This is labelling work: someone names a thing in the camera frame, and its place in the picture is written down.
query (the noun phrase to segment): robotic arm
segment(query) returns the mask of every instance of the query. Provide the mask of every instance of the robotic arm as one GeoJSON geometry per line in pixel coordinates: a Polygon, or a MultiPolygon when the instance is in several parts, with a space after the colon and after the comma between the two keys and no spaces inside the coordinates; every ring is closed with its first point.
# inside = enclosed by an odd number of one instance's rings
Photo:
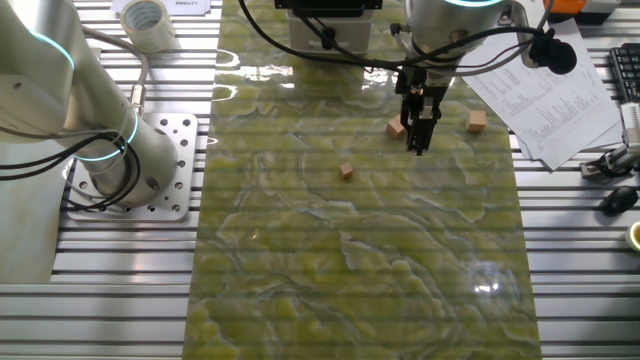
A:
{"type": "MultiPolygon", "coordinates": [[[[96,189],[109,196],[138,178],[120,201],[136,207],[167,186],[177,167],[173,143],[142,119],[102,68],[71,0],[0,0],[0,33],[0,126],[40,136],[0,132],[0,141],[49,137],[70,148],[89,135],[61,132],[113,130],[137,154],[140,171],[132,174],[119,161],[125,155],[115,142],[98,140],[76,153],[96,189]]],[[[134,160],[131,152],[126,156],[134,160]]]]}
{"type": "MultiPolygon", "coordinates": [[[[392,35],[407,57],[415,58],[472,34],[493,29],[507,4],[510,5],[514,25],[529,28],[524,7],[515,1],[406,0],[407,25],[393,25],[392,35]],[[405,44],[401,39],[402,32],[410,32],[410,44],[405,44]]],[[[538,27],[540,31],[544,22],[545,19],[538,27]]],[[[557,74],[566,74],[576,65],[576,55],[571,46],[553,39],[553,31],[544,36],[519,32],[518,42],[522,45],[507,61],[520,54],[525,66],[548,66],[557,74]]],[[[407,148],[415,155],[422,155],[429,150],[434,127],[442,117],[440,103],[451,79],[487,72],[502,64],[481,71],[454,72],[462,58],[481,43],[482,40],[469,42],[433,56],[417,66],[403,67],[396,83],[396,93],[402,95],[400,121],[409,134],[407,148]]]]}
{"type": "MultiPolygon", "coordinates": [[[[255,24],[244,0],[239,2],[256,31],[274,44],[273,39],[268,39],[255,24]]],[[[365,59],[355,55],[366,52],[372,12],[382,7],[380,1],[321,3],[317,0],[275,0],[275,3],[276,8],[290,9],[288,17],[293,49],[282,44],[274,46],[314,61],[326,58],[312,58],[301,55],[301,52],[307,55],[323,51],[340,53],[360,66],[398,72],[395,92],[402,95],[403,100],[401,123],[409,133],[407,148],[415,155],[422,155],[429,149],[434,127],[442,116],[440,103],[453,77],[489,72],[518,55],[528,67],[547,66],[557,74],[570,72],[577,62],[570,45],[553,39],[553,30],[547,33],[542,30],[553,0],[548,1],[545,15],[537,28],[529,27],[525,8],[512,0],[404,0],[406,24],[391,25],[391,34],[406,55],[403,62],[365,59]],[[494,31],[505,9],[511,12],[515,27],[494,31]],[[317,20],[323,30],[315,28],[309,18],[317,20]],[[482,44],[482,39],[489,32],[517,32],[518,50],[505,60],[483,69],[456,72],[462,58],[482,44]],[[402,39],[403,33],[410,33],[408,43],[402,39]]]]}

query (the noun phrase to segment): small wooden cube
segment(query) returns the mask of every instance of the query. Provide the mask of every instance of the small wooden cube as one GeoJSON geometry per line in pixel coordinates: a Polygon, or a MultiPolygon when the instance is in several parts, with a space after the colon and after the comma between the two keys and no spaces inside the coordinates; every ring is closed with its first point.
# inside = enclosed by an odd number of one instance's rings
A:
{"type": "Polygon", "coordinates": [[[346,163],[340,166],[340,173],[344,179],[350,178],[353,175],[353,168],[351,167],[351,164],[346,163]]]}
{"type": "Polygon", "coordinates": [[[405,129],[400,123],[400,115],[389,121],[387,124],[387,132],[396,140],[400,139],[401,136],[407,133],[407,129],[405,129]]]}
{"type": "Polygon", "coordinates": [[[479,133],[487,125],[487,113],[484,111],[473,110],[469,112],[467,118],[467,132],[479,133]]]}

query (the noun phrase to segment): black cable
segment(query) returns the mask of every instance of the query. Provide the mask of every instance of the black cable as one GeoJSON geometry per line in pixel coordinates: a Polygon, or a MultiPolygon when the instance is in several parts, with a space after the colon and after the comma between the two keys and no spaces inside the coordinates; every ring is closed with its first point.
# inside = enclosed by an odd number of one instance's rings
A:
{"type": "Polygon", "coordinates": [[[406,59],[403,61],[399,61],[399,65],[415,65],[419,62],[425,61],[425,60],[430,60],[430,58],[434,58],[435,56],[441,55],[449,50],[453,50],[459,47],[462,47],[464,45],[467,45],[468,43],[474,42],[474,41],[478,41],[480,39],[484,39],[486,37],[489,36],[493,36],[493,35],[499,35],[499,34],[507,34],[507,33],[526,33],[526,34],[532,34],[532,35],[537,35],[537,36],[543,36],[544,32],[535,28],[529,28],[529,27],[520,27],[520,26],[509,26],[509,27],[498,27],[498,28],[493,28],[493,29],[489,29],[489,30],[485,30],[485,31],[481,31],[479,33],[475,33],[473,35],[469,35],[466,38],[462,39],[462,40],[458,40],[456,42],[452,42],[451,44],[447,44],[441,48],[438,48],[436,50],[433,50],[427,54],[424,55],[420,55],[417,56],[415,58],[412,59],[406,59]]]}
{"type": "Polygon", "coordinates": [[[75,201],[65,199],[65,201],[72,204],[73,207],[61,207],[60,209],[67,211],[88,211],[93,209],[99,210],[114,205],[120,200],[127,197],[127,195],[129,195],[138,184],[141,174],[140,158],[138,157],[138,154],[136,154],[135,150],[133,150],[132,147],[129,147],[127,151],[131,153],[131,156],[133,156],[136,164],[135,177],[133,178],[133,181],[131,180],[131,161],[129,160],[129,158],[125,158],[125,173],[129,174],[129,177],[122,180],[122,183],[120,184],[118,190],[116,190],[112,195],[92,205],[82,205],[75,201]]]}
{"type": "Polygon", "coordinates": [[[107,136],[106,133],[101,133],[95,136],[92,136],[90,138],[87,138],[83,141],[78,142],[77,144],[73,145],[72,147],[63,150],[57,154],[51,155],[49,157],[46,157],[44,159],[40,159],[40,160],[35,160],[35,161],[31,161],[28,163],[21,163],[21,164],[11,164],[11,165],[0,165],[0,170],[16,170],[16,169],[24,169],[24,168],[28,168],[28,167],[34,167],[37,165],[42,165],[45,163],[48,163],[50,161],[56,160],[58,158],[63,158],[66,159],[69,156],[75,154],[76,152],[78,152],[80,149],[84,148],[85,146],[93,143],[94,141],[97,140],[112,140],[112,138],[109,138],[107,136]]]}
{"type": "Polygon", "coordinates": [[[350,52],[349,50],[346,50],[345,48],[343,48],[340,45],[338,45],[338,43],[336,43],[335,40],[330,39],[324,33],[322,33],[322,31],[320,31],[315,25],[313,25],[311,23],[311,21],[309,21],[309,19],[307,19],[305,16],[298,15],[298,14],[296,14],[295,10],[293,10],[293,11],[294,11],[294,15],[298,16],[298,18],[300,18],[300,20],[302,20],[302,22],[317,37],[319,37],[322,41],[325,41],[325,42],[329,43],[331,45],[331,47],[334,50],[336,50],[337,52],[339,52],[340,54],[342,54],[342,55],[344,55],[344,56],[346,56],[348,58],[351,58],[352,60],[354,60],[355,62],[358,62],[362,66],[369,66],[369,67],[374,67],[374,68],[387,69],[387,70],[391,70],[391,71],[395,71],[395,72],[400,72],[400,69],[398,69],[398,65],[394,65],[394,63],[391,62],[391,61],[378,60],[378,59],[367,59],[367,58],[360,57],[360,56],[350,52]]]}
{"type": "Polygon", "coordinates": [[[314,17],[313,17],[313,20],[317,21],[317,22],[318,22],[318,24],[320,24],[320,26],[322,26],[322,28],[323,28],[323,29],[326,29],[326,28],[327,28],[327,27],[325,26],[325,24],[324,24],[322,21],[320,21],[320,19],[318,19],[318,17],[317,17],[317,16],[314,16],[314,17]]]}
{"type": "Polygon", "coordinates": [[[498,55],[496,55],[493,59],[487,61],[484,64],[480,64],[480,65],[457,65],[457,66],[432,66],[432,68],[434,69],[453,69],[453,68],[481,68],[481,67],[485,67],[489,64],[491,64],[492,62],[498,60],[502,55],[506,54],[507,52],[513,50],[513,49],[517,49],[521,46],[526,46],[529,45],[533,42],[533,40],[529,40],[529,41],[524,41],[518,44],[515,44],[513,46],[509,46],[508,48],[502,50],[498,55]]]}
{"type": "Polygon", "coordinates": [[[315,56],[315,55],[309,55],[309,54],[301,53],[299,51],[293,50],[293,49],[291,49],[291,48],[289,48],[289,47],[287,47],[285,45],[280,44],[279,42],[277,42],[274,39],[272,39],[269,35],[267,35],[262,30],[262,28],[260,28],[260,26],[256,23],[255,19],[253,18],[253,16],[251,16],[251,13],[249,12],[249,9],[247,9],[247,5],[245,4],[244,0],[238,0],[238,3],[240,4],[240,8],[241,8],[242,12],[244,13],[244,16],[249,21],[249,24],[251,24],[251,27],[253,27],[253,29],[258,33],[258,35],[260,35],[266,42],[268,42],[272,46],[276,47],[277,49],[279,49],[281,51],[284,51],[287,54],[299,57],[301,59],[309,60],[309,61],[323,62],[323,63],[329,63],[329,64],[362,66],[362,64],[360,64],[358,62],[355,62],[355,61],[351,61],[351,60],[334,59],[334,58],[328,58],[328,57],[324,57],[324,56],[315,56]]]}
{"type": "MultiPolygon", "coordinates": [[[[125,144],[125,140],[122,138],[122,136],[120,136],[119,133],[114,132],[118,138],[117,140],[114,142],[114,144],[117,146],[117,148],[119,149],[120,153],[124,153],[124,147],[127,146],[125,144]]],[[[66,159],[68,159],[71,155],[75,154],[76,152],[78,152],[80,149],[88,146],[89,144],[97,141],[97,140],[106,140],[106,141],[113,141],[114,136],[108,136],[108,133],[101,133],[98,135],[95,135],[93,137],[87,138],[73,146],[71,146],[70,148],[61,151],[57,154],[51,155],[47,158],[44,159],[40,159],[40,160],[36,160],[36,161],[32,161],[32,162],[28,162],[28,163],[22,163],[22,164],[12,164],[12,165],[0,165],[0,169],[3,170],[14,170],[14,169],[22,169],[22,168],[27,168],[27,167],[33,167],[33,166],[37,166],[37,165],[42,165],[45,164],[47,162],[53,161],[50,164],[48,164],[47,166],[44,166],[40,169],[34,170],[34,171],[30,171],[27,173],[22,173],[22,174],[16,174],[16,175],[8,175],[8,176],[0,176],[0,181],[13,181],[13,180],[20,180],[20,179],[26,179],[29,177],[33,177],[33,176],[37,176],[40,175],[42,173],[45,173],[51,169],[53,169],[54,167],[56,167],[57,165],[59,165],[60,163],[62,163],[63,161],[65,161],[66,159]]],[[[90,210],[90,209],[101,209],[101,208],[105,208],[108,206],[111,206],[113,204],[116,204],[117,202],[119,202],[120,200],[124,199],[127,195],[129,195],[131,193],[131,191],[133,191],[133,189],[135,188],[135,186],[137,185],[138,181],[140,180],[140,173],[141,173],[141,168],[140,168],[140,159],[138,157],[138,155],[136,154],[135,150],[129,146],[128,148],[128,152],[131,153],[131,156],[134,158],[135,163],[136,163],[136,169],[135,169],[135,177],[132,181],[131,179],[131,173],[132,173],[132,166],[131,166],[131,161],[129,158],[125,158],[125,173],[129,174],[130,176],[126,179],[123,179],[120,187],[118,188],[118,190],[111,196],[105,198],[104,200],[102,200],[99,203],[96,204],[92,204],[92,205],[88,205],[88,206],[84,206],[81,204],[78,204],[76,202],[73,202],[71,200],[65,200],[68,201],[69,203],[72,203],[74,205],[74,207],[71,208],[61,208],[62,210],[69,210],[69,211],[80,211],[80,210],[90,210]]]]}
{"type": "Polygon", "coordinates": [[[307,60],[312,60],[312,61],[319,61],[319,62],[327,62],[327,63],[338,63],[338,64],[349,64],[349,65],[359,65],[359,66],[369,66],[369,67],[377,67],[377,68],[384,68],[384,69],[388,69],[388,70],[392,70],[392,71],[396,71],[398,72],[399,69],[397,69],[398,66],[414,66],[417,63],[426,61],[426,60],[431,60],[433,61],[433,59],[438,60],[438,58],[436,56],[443,54],[447,51],[462,47],[468,43],[483,39],[485,37],[488,36],[493,36],[493,35],[498,35],[498,34],[505,34],[505,33],[528,33],[528,34],[533,34],[533,35],[544,35],[544,32],[542,30],[538,30],[535,28],[529,28],[529,27],[501,27],[501,28],[494,28],[494,29],[489,29],[489,30],[485,30],[485,31],[481,31],[479,33],[470,35],[462,40],[453,42],[451,44],[448,44],[444,47],[441,47],[439,49],[433,50],[427,54],[423,54],[420,56],[417,56],[415,58],[411,58],[411,59],[405,59],[405,60],[401,60],[401,61],[386,61],[386,60],[379,60],[379,59],[366,59],[366,58],[362,58],[359,57],[351,52],[349,52],[346,49],[343,49],[342,47],[340,47],[338,44],[336,44],[336,42],[332,39],[329,39],[328,37],[326,37],[320,30],[318,30],[318,28],[316,28],[313,24],[311,24],[311,22],[304,16],[300,16],[298,15],[298,17],[302,20],[303,23],[305,23],[305,25],[307,27],[309,27],[309,29],[311,31],[313,31],[320,39],[327,41],[329,44],[331,44],[331,46],[338,52],[342,53],[345,56],[348,56],[349,58],[351,58],[352,60],[341,60],[341,59],[332,59],[332,58],[327,58],[327,57],[322,57],[322,56],[313,56],[313,55],[307,55],[304,53],[300,53],[298,51],[295,51],[289,47],[286,47],[280,43],[278,43],[277,41],[273,40],[272,38],[270,38],[261,28],[260,26],[256,23],[255,19],[253,19],[253,17],[251,16],[251,13],[249,12],[246,3],[244,0],[238,0],[240,7],[242,9],[242,12],[244,13],[245,17],[247,18],[247,20],[249,21],[249,23],[251,24],[251,26],[254,28],[254,30],[256,32],[258,32],[258,34],[265,39],[268,43],[270,43],[271,45],[275,46],[276,48],[289,53],[291,55],[294,56],[298,56],[300,58],[303,59],[307,59],[307,60]]]}

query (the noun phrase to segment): metal mounting plate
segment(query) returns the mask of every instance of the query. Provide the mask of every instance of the metal mounting plate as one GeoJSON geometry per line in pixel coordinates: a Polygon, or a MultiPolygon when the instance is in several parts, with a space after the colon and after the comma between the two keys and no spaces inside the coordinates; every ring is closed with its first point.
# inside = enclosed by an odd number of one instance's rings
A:
{"type": "MultiPolygon", "coordinates": [[[[113,205],[102,212],[71,211],[69,216],[77,221],[87,222],[178,222],[189,211],[191,181],[195,159],[198,119],[192,114],[150,113],[145,121],[163,132],[173,141],[178,151],[180,165],[173,180],[166,189],[158,193],[149,204],[132,208],[128,212],[120,205],[113,205]],[[187,140],[186,146],[181,142],[187,140]]],[[[82,163],[76,162],[72,184],[87,194],[100,196],[89,179],[89,173],[82,163]]],[[[69,198],[83,205],[95,203],[71,190],[69,198]]]]}

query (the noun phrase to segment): green marble surface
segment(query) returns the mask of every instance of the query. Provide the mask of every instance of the green marble surface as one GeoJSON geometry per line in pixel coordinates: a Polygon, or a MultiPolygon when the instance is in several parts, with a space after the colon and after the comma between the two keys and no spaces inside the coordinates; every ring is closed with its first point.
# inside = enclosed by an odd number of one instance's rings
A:
{"type": "MultiPolygon", "coordinates": [[[[284,12],[248,6],[286,42],[284,12]]],[[[401,57],[401,17],[385,1],[371,56],[401,57]]],[[[392,74],[284,55],[236,0],[219,49],[184,359],[541,357],[507,131],[464,83],[414,157],[385,133],[392,74]]]]}

